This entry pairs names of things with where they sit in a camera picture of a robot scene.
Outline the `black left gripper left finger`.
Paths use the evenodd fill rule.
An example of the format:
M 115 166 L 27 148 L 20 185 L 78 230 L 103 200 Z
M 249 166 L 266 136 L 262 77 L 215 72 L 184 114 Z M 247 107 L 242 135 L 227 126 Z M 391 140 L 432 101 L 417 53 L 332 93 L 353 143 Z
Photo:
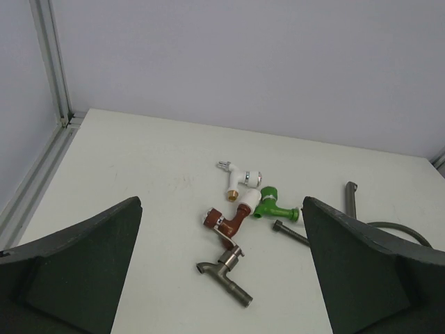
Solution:
M 1 252 L 2 333 L 110 333 L 143 208 L 134 196 Z

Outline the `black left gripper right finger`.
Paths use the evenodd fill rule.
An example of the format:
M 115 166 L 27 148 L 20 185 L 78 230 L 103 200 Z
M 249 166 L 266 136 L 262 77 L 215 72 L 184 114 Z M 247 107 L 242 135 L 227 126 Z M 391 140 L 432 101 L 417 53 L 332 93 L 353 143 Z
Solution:
M 443 333 L 444 252 L 303 201 L 333 333 Z

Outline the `grey metal faucet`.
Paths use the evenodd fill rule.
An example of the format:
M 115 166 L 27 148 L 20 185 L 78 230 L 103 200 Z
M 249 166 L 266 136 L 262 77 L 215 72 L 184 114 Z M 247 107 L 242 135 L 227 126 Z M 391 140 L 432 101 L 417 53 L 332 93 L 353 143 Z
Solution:
M 244 256 L 243 251 L 239 246 L 234 246 L 232 249 L 226 250 L 216 263 L 200 262 L 196 264 L 196 268 L 201 274 L 210 276 L 239 304 L 247 308 L 253 298 L 227 276 L 237 265 L 240 256 Z

